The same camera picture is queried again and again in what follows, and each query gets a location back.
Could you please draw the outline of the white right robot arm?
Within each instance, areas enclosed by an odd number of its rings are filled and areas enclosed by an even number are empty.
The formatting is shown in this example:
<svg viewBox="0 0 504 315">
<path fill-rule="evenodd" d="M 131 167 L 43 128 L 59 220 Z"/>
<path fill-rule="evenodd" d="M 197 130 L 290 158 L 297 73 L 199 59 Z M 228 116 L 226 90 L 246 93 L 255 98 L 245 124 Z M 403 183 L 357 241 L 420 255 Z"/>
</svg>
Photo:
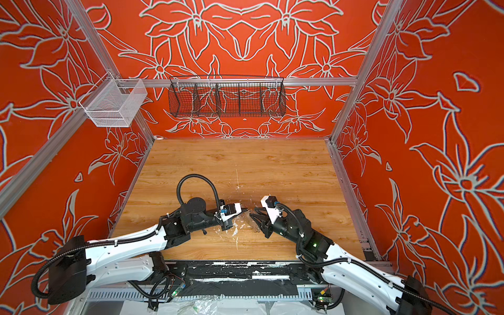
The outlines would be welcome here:
<svg viewBox="0 0 504 315">
<path fill-rule="evenodd" d="M 336 304 L 342 302 L 346 293 L 351 293 L 383 314 L 433 312 L 419 281 L 412 277 L 403 280 L 358 259 L 313 229 L 301 210 L 283 211 L 272 220 L 265 208 L 256 208 L 250 217 L 266 238 L 277 234 L 295 244 L 295 256 L 304 265 L 305 278 L 340 289 Z"/>
</svg>

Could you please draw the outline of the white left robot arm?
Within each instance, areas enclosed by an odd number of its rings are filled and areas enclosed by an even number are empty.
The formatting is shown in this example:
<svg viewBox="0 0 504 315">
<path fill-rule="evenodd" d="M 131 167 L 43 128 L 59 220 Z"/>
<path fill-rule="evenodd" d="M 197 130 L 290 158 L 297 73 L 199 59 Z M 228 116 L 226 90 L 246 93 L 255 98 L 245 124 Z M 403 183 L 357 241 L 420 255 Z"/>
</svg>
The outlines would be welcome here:
<svg viewBox="0 0 504 315">
<path fill-rule="evenodd" d="M 157 225 L 120 238 L 93 242 L 85 241 L 83 236 L 72 238 L 49 265 L 48 303 L 62 304 L 83 293 L 95 272 L 107 263 L 181 245 L 198 230 L 220 226 L 226 231 L 233 227 L 235 217 L 248 210 L 240 203 L 218 203 L 219 209 L 208 212 L 203 199 L 190 199 L 176 211 L 160 217 Z"/>
</svg>

